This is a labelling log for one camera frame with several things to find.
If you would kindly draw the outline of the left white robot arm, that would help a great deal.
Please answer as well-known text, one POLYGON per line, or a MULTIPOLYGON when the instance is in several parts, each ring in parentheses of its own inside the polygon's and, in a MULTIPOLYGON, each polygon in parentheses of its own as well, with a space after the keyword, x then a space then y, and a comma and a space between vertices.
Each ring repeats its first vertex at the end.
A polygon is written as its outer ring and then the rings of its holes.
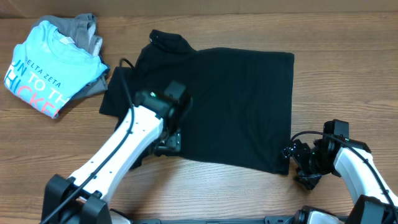
POLYGON ((185 90, 142 90, 127 96, 128 111, 113 135, 68 178, 45 187, 41 223, 131 223, 109 203, 144 151, 180 150, 179 124, 192 106, 185 90))

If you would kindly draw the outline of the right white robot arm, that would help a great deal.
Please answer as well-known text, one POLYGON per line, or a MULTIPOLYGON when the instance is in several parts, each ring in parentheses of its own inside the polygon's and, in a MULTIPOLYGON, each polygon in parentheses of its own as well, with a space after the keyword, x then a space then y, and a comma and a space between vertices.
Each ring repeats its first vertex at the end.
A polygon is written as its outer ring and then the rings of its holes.
POLYGON ((324 175, 341 177, 354 204, 346 218, 303 207, 293 223, 397 223, 397 196, 377 170, 365 143, 323 133, 311 148, 295 135, 282 155, 296 162, 295 180, 308 190, 314 189, 324 175))

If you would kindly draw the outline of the black t-shirt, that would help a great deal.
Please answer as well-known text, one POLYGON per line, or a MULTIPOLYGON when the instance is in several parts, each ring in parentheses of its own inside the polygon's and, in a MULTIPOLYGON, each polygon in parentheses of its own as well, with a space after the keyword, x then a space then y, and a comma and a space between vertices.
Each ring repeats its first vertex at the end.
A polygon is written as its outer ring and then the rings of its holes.
POLYGON ((294 60, 288 52, 195 50, 181 35, 153 30, 135 66, 114 69, 99 111, 123 119, 127 95, 177 81, 193 98, 180 157, 286 175, 294 60))

